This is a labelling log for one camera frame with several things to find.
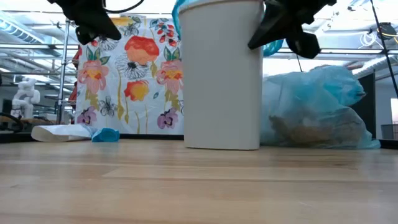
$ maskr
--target blue plastic bag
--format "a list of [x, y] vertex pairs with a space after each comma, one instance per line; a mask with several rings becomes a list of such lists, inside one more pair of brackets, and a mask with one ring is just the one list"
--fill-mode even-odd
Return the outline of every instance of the blue plastic bag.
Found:
[[[180, 27], [180, 19], [178, 18], [178, 11], [180, 10], [180, 7], [182, 7], [184, 4], [189, 4], [195, 1], [199, 0], [177, 0], [174, 4], [174, 8], [172, 11], [172, 16], [173, 16], [173, 22], [175, 25], [175, 30], [179, 34], [180, 38], [182, 38], [181, 35], [181, 27]], [[282, 44], [284, 43], [284, 40], [276, 40], [273, 41], [269, 44], [266, 44], [263, 46], [263, 55], [264, 57], [271, 56], [278, 52], [278, 50], [282, 47]]]
[[270, 146], [374, 149], [363, 120], [352, 110], [365, 92], [343, 67], [316, 68], [263, 80], [261, 143]]

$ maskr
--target white trash can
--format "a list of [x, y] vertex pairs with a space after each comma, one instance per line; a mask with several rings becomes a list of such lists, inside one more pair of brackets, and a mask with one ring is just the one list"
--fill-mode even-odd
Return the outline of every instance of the white trash can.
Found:
[[254, 150], [260, 144], [262, 48], [248, 42], [260, 0], [200, 0], [179, 13], [185, 145]]

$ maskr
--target red flower print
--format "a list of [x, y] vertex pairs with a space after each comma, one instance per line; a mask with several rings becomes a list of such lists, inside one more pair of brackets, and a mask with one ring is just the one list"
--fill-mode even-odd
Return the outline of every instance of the red flower print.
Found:
[[132, 101], [144, 101], [145, 96], [149, 93], [148, 81], [139, 80], [128, 82], [124, 91], [124, 96], [129, 97]]
[[159, 56], [159, 48], [155, 41], [150, 38], [133, 36], [124, 46], [127, 57], [132, 62], [146, 65], [147, 62], [154, 61]]
[[81, 49], [80, 45], [79, 45], [78, 48], [79, 48], [79, 50], [78, 50], [77, 54], [78, 54], [79, 56], [82, 56], [82, 55], [83, 55], [83, 49]]
[[97, 47], [98, 46], [98, 41], [93, 40], [91, 41], [92, 46]]
[[165, 25], [163, 22], [161, 22], [156, 25], [156, 29], [159, 29], [157, 31], [157, 34], [162, 35], [162, 37], [159, 40], [160, 43], [164, 43], [167, 40], [170, 46], [172, 47], [177, 46], [177, 42], [173, 40], [175, 34], [173, 31], [174, 30], [173, 25], [170, 24]]

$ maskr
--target floral fabric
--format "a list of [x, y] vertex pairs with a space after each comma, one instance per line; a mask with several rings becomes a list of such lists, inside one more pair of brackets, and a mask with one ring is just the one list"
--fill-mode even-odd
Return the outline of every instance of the floral fabric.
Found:
[[169, 19], [113, 19], [121, 40], [81, 46], [76, 121], [126, 134], [183, 134], [180, 38]]

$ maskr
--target white statue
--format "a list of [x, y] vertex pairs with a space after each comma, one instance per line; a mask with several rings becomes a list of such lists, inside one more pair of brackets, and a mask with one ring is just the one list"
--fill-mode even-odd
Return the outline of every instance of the white statue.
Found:
[[19, 118], [33, 118], [33, 103], [40, 102], [40, 92], [35, 90], [36, 79], [23, 78], [22, 82], [18, 83], [18, 92], [12, 99], [11, 115]]

